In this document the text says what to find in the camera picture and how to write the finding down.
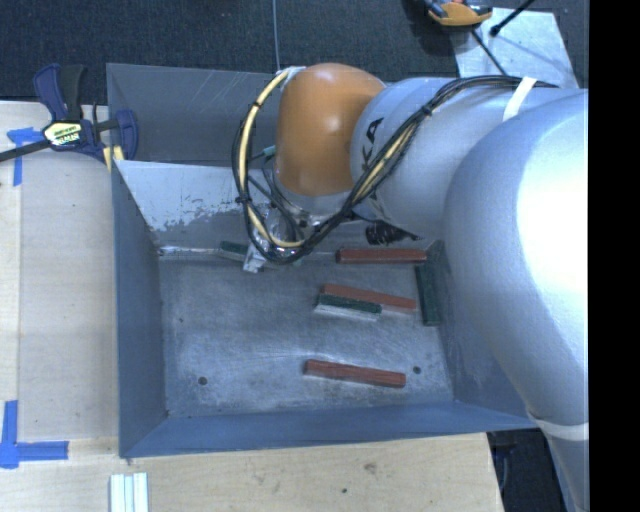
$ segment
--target black cable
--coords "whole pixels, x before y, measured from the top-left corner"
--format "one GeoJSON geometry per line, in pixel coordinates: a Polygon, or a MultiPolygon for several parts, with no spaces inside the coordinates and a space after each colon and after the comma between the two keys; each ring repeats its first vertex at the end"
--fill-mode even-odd
{"type": "Polygon", "coordinates": [[[249,182],[256,187],[260,193],[265,196],[269,202],[275,207],[277,208],[280,213],[282,214],[282,216],[284,217],[284,219],[287,221],[287,223],[289,224],[289,227],[296,232],[296,234],[300,237],[300,238],[304,238],[304,233],[302,232],[302,230],[300,229],[300,227],[298,226],[298,223],[295,221],[295,219],[291,216],[291,214],[289,213],[289,211],[286,209],[286,207],[275,197],[275,194],[273,194],[272,192],[267,192],[264,187],[262,185],[260,185],[260,183],[258,183],[258,181],[253,178],[252,176],[248,176],[248,180],[249,182]]]}
{"type": "MultiPolygon", "coordinates": [[[[340,225],[344,220],[352,218],[352,209],[360,204],[364,199],[369,197],[373,192],[377,190],[377,188],[384,183],[386,179],[389,178],[397,168],[399,162],[402,160],[406,150],[411,145],[413,138],[416,134],[416,131],[420,124],[429,116],[431,116],[432,112],[459,94],[460,92],[470,89],[472,87],[513,87],[516,88],[520,82],[522,81],[519,77],[513,77],[509,75],[482,75],[477,77],[469,77],[469,78],[458,78],[452,80],[441,87],[436,94],[433,96],[431,100],[429,100],[426,104],[421,106],[418,110],[416,110],[407,120],[405,120],[400,127],[393,133],[393,135],[382,145],[382,148],[377,152],[376,156],[369,162],[367,169],[361,174],[354,187],[351,190],[351,193],[343,203],[340,210],[326,219],[324,222],[320,223],[318,226],[314,228],[314,231],[309,235],[308,238],[304,240],[304,242],[295,248],[283,248],[279,247],[276,243],[274,243],[273,238],[266,228],[263,216],[258,211],[257,207],[252,203],[251,194],[248,188],[248,182],[251,181],[247,176],[245,177],[245,183],[240,183],[239,175],[238,175],[238,162],[237,156],[239,151],[240,144],[240,136],[244,130],[244,126],[246,120],[240,124],[238,132],[236,133],[236,137],[234,139],[234,144],[232,147],[232,171],[234,174],[234,178],[236,181],[236,186],[238,190],[246,191],[243,197],[239,197],[238,202],[242,203],[243,211],[245,216],[245,224],[247,227],[247,232],[249,238],[252,243],[256,246],[257,250],[265,257],[267,260],[277,263],[277,264],[288,264],[293,263],[294,261],[302,258],[309,254],[333,229],[335,229],[338,225],[340,225]],[[365,186],[367,181],[370,178],[371,173],[376,169],[378,164],[383,162],[385,158],[387,158],[387,153],[391,151],[393,146],[398,143],[401,137],[404,137],[406,134],[406,140],[402,143],[402,145],[392,154],[388,161],[383,164],[386,169],[383,167],[380,171],[379,175],[376,176],[373,182],[369,185],[367,192],[361,195],[362,187],[365,186]],[[260,219],[262,223],[262,228],[265,233],[269,236],[267,242],[270,247],[269,250],[265,250],[262,247],[260,241],[256,238],[254,233],[254,227],[251,224],[249,219],[249,210],[256,216],[257,219],[260,219]]],[[[552,84],[546,82],[536,82],[534,87],[556,87],[552,84]]],[[[288,221],[293,221],[294,225],[297,226],[295,220],[290,217],[289,212],[286,213],[286,217],[289,217],[288,221]]]]}
{"type": "Polygon", "coordinates": [[[484,41],[482,40],[482,38],[478,35],[478,33],[475,30],[471,31],[471,35],[473,36],[473,38],[476,40],[476,42],[480,45],[480,47],[484,50],[484,53],[486,53],[488,55],[488,57],[491,59],[491,62],[493,62],[495,64],[495,66],[498,68],[498,70],[500,71],[500,73],[502,73],[503,75],[506,75],[507,72],[504,70],[504,68],[500,65],[500,63],[498,62],[498,59],[496,59],[495,55],[493,55],[493,53],[491,52],[491,50],[489,50],[489,48],[487,48],[487,45],[484,44],[484,41]]]}
{"type": "Polygon", "coordinates": [[[494,25],[493,27],[491,27],[491,29],[489,30],[489,34],[491,36],[493,36],[493,37],[497,36],[498,33],[505,27],[505,25],[507,25],[509,22],[511,22],[511,20],[513,18],[515,18],[516,16],[519,16],[520,13],[522,11],[524,11],[527,7],[529,7],[533,2],[535,2],[535,0],[527,0],[520,7],[518,7],[515,11],[513,11],[511,14],[509,14],[509,16],[507,16],[505,19],[503,19],[500,23],[498,23],[497,25],[494,25]]]}
{"type": "Polygon", "coordinates": [[[267,184],[269,185],[269,188],[273,191],[275,189],[275,183],[273,181],[273,174],[269,174],[267,172],[267,163],[269,162],[269,160],[271,160],[273,157],[272,156],[268,156],[264,159],[264,162],[262,162],[262,167],[260,168],[262,170],[262,176],[264,176],[264,180],[267,182],[267,184]]]}

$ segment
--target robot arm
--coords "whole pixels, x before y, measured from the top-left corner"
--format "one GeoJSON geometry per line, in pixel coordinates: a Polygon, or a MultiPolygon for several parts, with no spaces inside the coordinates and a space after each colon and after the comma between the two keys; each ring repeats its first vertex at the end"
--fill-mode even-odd
{"type": "Polygon", "coordinates": [[[258,98],[234,153],[255,247],[291,263],[363,211],[425,247],[443,240],[456,296],[547,435],[570,499],[589,510],[588,92],[507,76],[384,87],[354,68],[306,68],[283,94],[275,206],[261,212],[250,133],[286,77],[258,98]]]}

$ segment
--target gray bin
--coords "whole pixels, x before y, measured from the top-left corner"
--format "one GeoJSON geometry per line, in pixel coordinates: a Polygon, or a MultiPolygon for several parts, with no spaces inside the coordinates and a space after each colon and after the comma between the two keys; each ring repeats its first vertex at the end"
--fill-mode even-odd
{"type": "MultiPolygon", "coordinates": [[[[132,109],[140,147],[113,170],[120,455],[141,457],[530,428],[525,407],[433,265],[442,322],[314,313],[323,283],[418,299],[414,265],[339,265],[365,246],[342,225],[299,266],[242,271],[222,241],[248,243],[230,155],[270,75],[109,65],[109,108],[132,109]],[[303,375],[326,359],[403,372],[402,389],[303,375]]],[[[254,147],[274,143],[279,96],[254,147]]],[[[403,242],[427,248],[432,240],[403,242]]]]}

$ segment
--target white cable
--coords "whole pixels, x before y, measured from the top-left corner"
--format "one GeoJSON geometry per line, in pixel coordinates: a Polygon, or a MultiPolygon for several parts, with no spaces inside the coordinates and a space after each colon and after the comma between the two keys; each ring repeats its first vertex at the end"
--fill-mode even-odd
{"type": "Polygon", "coordinates": [[[278,71],[278,73],[282,73],[284,71],[289,72],[289,74],[287,75],[287,78],[285,78],[284,82],[282,82],[281,89],[284,89],[287,86],[287,84],[291,81],[291,79],[294,76],[296,76],[298,73],[300,73],[300,71],[302,71],[303,69],[307,69],[307,66],[289,66],[288,68],[285,68],[282,71],[278,71]]]}
{"type": "Polygon", "coordinates": [[[536,84],[538,80],[536,78],[531,78],[529,76],[525,76],[518,87],[513,93],[513,96],[507,102],[507,106],[504,109],[504,115],[502,116],[503,121],[508,121],[513,116],[517,115],[520,111],[520,107],[524,102],[524,99],[527,97],[533,86],[536,84]]]}

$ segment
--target blue clamp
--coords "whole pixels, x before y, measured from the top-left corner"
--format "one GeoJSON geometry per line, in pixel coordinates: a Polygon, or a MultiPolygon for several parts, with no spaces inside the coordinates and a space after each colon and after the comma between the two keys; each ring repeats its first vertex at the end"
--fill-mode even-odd
{"type": "Polygon", "coordinates": [[[20,462],[36,460],[67,460],[69,441],[45,441],[41,443],[19,443],[18,401],[5,402],[0,442],[0,468],[16,469],[20,462]]]}
{"type": "Polygon", "coordinates": [[[44,128],[43,134],[55,151],[75,151],[104,160],[105,144],[100,140],[100,132],[118,128],[120,146],[127,159],[135,156],[138,148],[138,127],[133,111],[118,110],[115,119],[98,123],[82,119],[79,104],[79,84],[86,68],[84,66],[65,66],[50,64],[38,71],[33,85],[40,103],[51,114],[51,124],[44,128]]]}

